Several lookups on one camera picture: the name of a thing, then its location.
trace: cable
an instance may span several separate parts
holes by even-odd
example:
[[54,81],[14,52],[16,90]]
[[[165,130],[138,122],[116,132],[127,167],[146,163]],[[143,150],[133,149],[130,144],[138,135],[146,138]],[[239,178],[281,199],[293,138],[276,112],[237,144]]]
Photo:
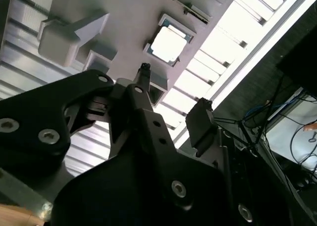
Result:
[[306,101],[306,102],[310,102],[310,103],[313,103],[313,104],[317,104],[317,100],[314,100],[314,101],[309,101],[309,100],[305,100],[305,99],[302,99],[302,98],[298,98],[299,100],[301,101]]
[[286,174],[285,174],[285,172],[283,171],[281,165],[278,163],[277,159],[275,158],[275,156],[274,156],[274,154],[273,154],[273,151],[272,151],[272,149],[271,149],[271,146],[270,146],[270,144],[269,144],[269,142],[268,142],[268,139],[267,139],[267,137],[266,137],[266,132],[267,132],[267,125],[265,125],[265,131],[263,132],[263,135],[264,135],[264,137],[265,137],[265,142],[266,142],[266,144],[267,144],[267,147],[268,147],[268,149],[269,149],[269,152],[270,152],[272,158],[274,159],[274,161],[276,162],[276,164],[278,165],[278,167],[280,168],[280,170],[282,171],[282,173],[283,173],[283,175],[284,175],[284,177],[285,177],[285,179],[286,179],[286,183],[287,183],[287,187],[288,187],[289,191],[292,193],[293,197],[295,198],[294,192],[292,191],[292,188],[291,188],[291,186],[290,186],[290,184],[289,184],[289,179],[288,179],[288,177],[286,176]]
[[[281,106],[286,106],[286,105],[289,105],[289,104],[291,104],[291,103],[293,103],[294,101],[296,101],[297,99],[292,99],[291,101],[289,101],[289,102],[286,102],[286,103],[283,103],[283,104],[280,104],[280,105],[274,105],[272,108],[278,108],[278,107],[281,107]],[[265,107],[265,106],[257,106],[257,107],[254,107],[254,108],[252,108],[252,109],[250,109],[246,114],[245,114],[245,116],[244,116],[244,118],[246,118],[246,117],[248,117],[250,114],[252,114],[254,111],[256,111],[256,110],[259,110],[259,109],[261,109],[261,108],[263,108],[263,107]]]
[[306,125],[306,124],[299,123],[299,122],[293,120],[292,118],[287,117],[286,115],[283,115],[283,114],[281,114],[281,113],[278,113],[278,114],[281,115],[281,116],[283,116],[283,117],[285,117],[285,118],[287,118],[287,119],[289,119],[289,120],[291,120],[291,121],[293,121],[294,123],[297,123],[297,124],[301,125],[301,126],[305,126],[305,125]]
[[[292,136],[292,138],[291,138],[291,142],[290,142],[289,149],[290,149],[290,152],[291,152],[291,155],[292,155],[293,159],[294,159],[295,162],[297,162],[297,164],[299,164],[299,165],[302,165],[303,161],[302,161],[302,162],[299,162],[299,161],[295,158],[295,156],[294,156],[294,153],[293,153],[293,141],[294,141],[294,138],[295,138],[295,136],[297,135],[297,133],[298,133],[301,129],[303,129],[306,125],[310,125],[310,124],[313,124],[313,123],[315,123],[315,122],[317,122],[317,119],[314,120],[314,121],[312,121],[312,122],[309,122],[309,123],[307,123],[307,124],[305,124],[305,125],[303,125],[303,126],[301,126],[299,129],[297,129],[297,130],[295,131],[295,133],[293,134],[293,136]],[[317,149],[317,144],[314,146],[313,150],[310,152],[310,154],[308,155],[307,158],[311,157],[312,154],[314,153],[314,151],[315,151],[316,149]]]

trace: black metal bracket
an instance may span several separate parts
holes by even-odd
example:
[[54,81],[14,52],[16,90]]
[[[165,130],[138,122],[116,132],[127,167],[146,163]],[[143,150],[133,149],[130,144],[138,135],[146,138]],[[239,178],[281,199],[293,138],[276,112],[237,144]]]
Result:
[[111,78],[89,70],[1,101],[0,167],[33,173],[57,169],[71,134],[94,123],[86,118],[88,101],[112,88]]

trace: screw hole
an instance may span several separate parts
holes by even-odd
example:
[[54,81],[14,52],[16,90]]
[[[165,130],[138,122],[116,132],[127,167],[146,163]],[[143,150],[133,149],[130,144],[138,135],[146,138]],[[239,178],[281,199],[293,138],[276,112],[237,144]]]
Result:
[[53,135],[52,133],[45,133],[45,134],[43,135],[43,137],[49,138],[49,139],[54,139],[54,135]]
[[159,139],[159,142],[160,142],[161,144],[166,144],[166,140],[163,139],[163,138],[160,138],[160,139]]
[[135,87],[134,90],[136,90],[139,93],[143,93],[143,90],[140,87]]
[[103,81],[103,82],[108,82],[108,79],[104,76],[98,76],[99,80]]
[[180,185],[176,185],[175,188],[179,193],[183,192],[183,188]]
[[13,128],[13,124],[11,122],[7,121],[7,122],[2,123],[1,127],[2,128]]
[[157,121],[153,121],[153,124],[154,124],[155,126],[157,126],[157,127],[160,127],[160,123],[157,122]]

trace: metal frame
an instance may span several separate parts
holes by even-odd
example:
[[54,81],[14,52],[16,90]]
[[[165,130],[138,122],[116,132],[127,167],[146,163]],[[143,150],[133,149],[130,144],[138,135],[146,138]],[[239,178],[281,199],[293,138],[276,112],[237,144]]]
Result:
[[5,34],[5,28],[6,24],[9,18],[9,9],[10,9],[10,3],[11,0],[1,0],[0,2],[0,54],[2,53],[2,47],[4,44],[4,34]]

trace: black panel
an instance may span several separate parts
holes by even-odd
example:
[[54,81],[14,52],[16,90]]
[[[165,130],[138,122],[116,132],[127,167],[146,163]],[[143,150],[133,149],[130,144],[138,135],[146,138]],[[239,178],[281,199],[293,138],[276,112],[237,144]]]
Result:
[[277,66],[314,96],[317,96],[316,41],[317,26]]

